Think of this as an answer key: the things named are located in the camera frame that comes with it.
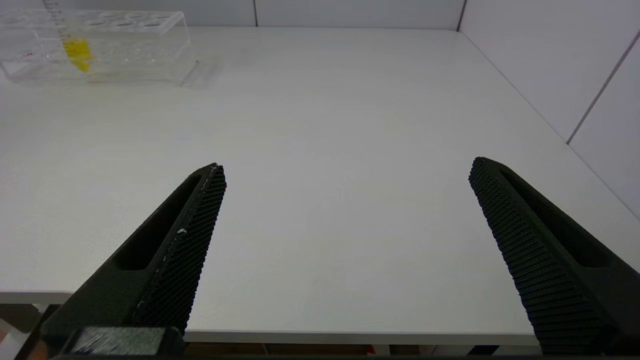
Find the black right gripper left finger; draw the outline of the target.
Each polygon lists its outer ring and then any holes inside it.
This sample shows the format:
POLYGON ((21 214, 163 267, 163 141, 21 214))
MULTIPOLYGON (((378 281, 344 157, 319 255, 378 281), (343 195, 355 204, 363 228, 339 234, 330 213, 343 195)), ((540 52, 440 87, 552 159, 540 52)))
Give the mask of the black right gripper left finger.
POLYGON ((52 359, 180 359, 226 193, 215 162, 190 174, 41 326, 52 359))

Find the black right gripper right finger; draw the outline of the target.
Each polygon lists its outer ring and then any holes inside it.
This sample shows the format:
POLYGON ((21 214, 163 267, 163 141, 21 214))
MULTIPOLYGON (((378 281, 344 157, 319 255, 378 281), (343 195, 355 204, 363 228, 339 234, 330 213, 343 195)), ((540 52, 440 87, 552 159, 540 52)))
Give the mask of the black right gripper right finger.
POLYGON ((542 353, 638 356, 639 273, 504 164, 468 180, 542 353))

